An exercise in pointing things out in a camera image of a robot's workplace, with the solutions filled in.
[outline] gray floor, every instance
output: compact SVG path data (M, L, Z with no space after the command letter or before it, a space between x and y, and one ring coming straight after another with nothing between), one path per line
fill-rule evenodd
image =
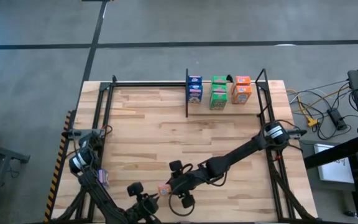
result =
M0 44L90 43L100 5L0 0ZM358 0L116 0L108 4L99 42L352 39L358 39ZM0 50L0 145L31 154L26 166L12 165L21 172L17 179L7 175L0 223L43 219L62 123L75 108L88 52ZM204 78L255 78L266 68L270 79L303 90L345 80L348 70L358 68L358 45L99 49L89 79L110 80L114 74L120 80L181 80L185 68ZM346 98L339 109L355 114ZM294 117L306 128L304 117ZM347 122L358 127L356 118ZM331 123L324 126L327 134L333 131ZM330 141L356 135L354 128ZM304 139L317 137L308 133ZM358 223L342 215L352 207L349 192L315 187L313 195L321 218Z

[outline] wooden table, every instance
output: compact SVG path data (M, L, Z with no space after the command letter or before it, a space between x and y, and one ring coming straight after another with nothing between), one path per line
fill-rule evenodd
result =
M99 84L84 83L75 118L76 129L92 127ZM269 81L269 86L276 119L293 122L284 82ZM255 103L255 91L244 106L244 113L227 111L230 115L208 114L209 110L190 106L189 117L186 118L184 99L184 88L114 88L109 117L113 131L106 138L102 167L109 172L108 192L119 207L127 209L135 203L135 198L129 197L126 190L133 182L141 181L145 192L156 193L157 186L170 177L169 162L180 159L183 164L197 165L212 156L228 153L259 132L260 123L256 114L260 110ZM104 110L101 111L99 124L103 119ZM301 152L288 147L283 157L292 192L307 211L316 216ZM52 218L64 212L79 189L76 177L70 174L67 159ZM223 187L204 184L193 190L192 194L196 207L190 216L174 215L168 207L168 197L161 197L158 201L160 209L156 216L162 222L277 221L264 151L256 152L233 165ZM288 217L282 192L280 198L285 217ZM186 212L177 197L174 197L173 205L178 212ZM95 210L94 221L104 221L98 209Z

